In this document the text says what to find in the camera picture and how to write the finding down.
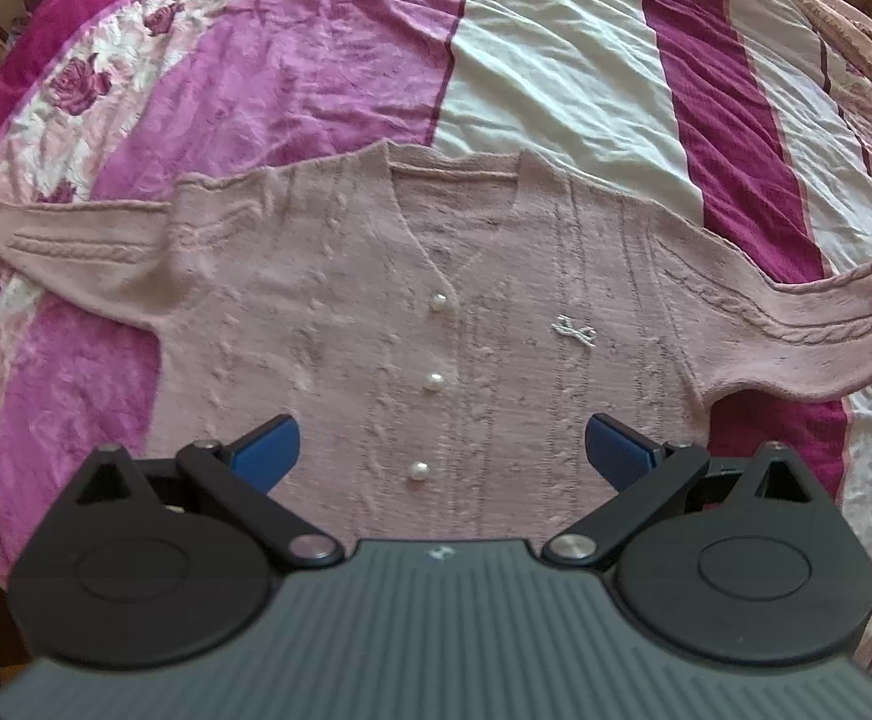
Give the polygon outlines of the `striped floral bed cover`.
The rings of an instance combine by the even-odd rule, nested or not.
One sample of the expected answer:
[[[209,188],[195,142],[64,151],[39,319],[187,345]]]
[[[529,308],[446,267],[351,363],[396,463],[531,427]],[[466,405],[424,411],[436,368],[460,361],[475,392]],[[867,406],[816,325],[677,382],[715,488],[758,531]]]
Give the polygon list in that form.
[[[41,0],[0,64],[0,202],[381,142],[522,151],[724,239],[779,284],[872,262],[872,82],[794,0]],[[0,260],[0,580],[89,450],[151,454],[155,333]],[[717,400],[703,444],[789,445],[872,559],[872,383]]]

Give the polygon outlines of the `pink knitted cardigan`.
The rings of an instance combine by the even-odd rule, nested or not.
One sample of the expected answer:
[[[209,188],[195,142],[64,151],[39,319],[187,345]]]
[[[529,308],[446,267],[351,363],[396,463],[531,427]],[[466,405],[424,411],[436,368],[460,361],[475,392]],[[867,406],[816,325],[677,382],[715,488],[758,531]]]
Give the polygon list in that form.
[[[276,500],[343,543],[543,541],[610,496],[596,411],[701,442],[740,390],[872,383],[872,262],[779,284],[532,151],[381,142],[164,202],[0,202],[0,260],[155,333],[151,454],[298,419]]]

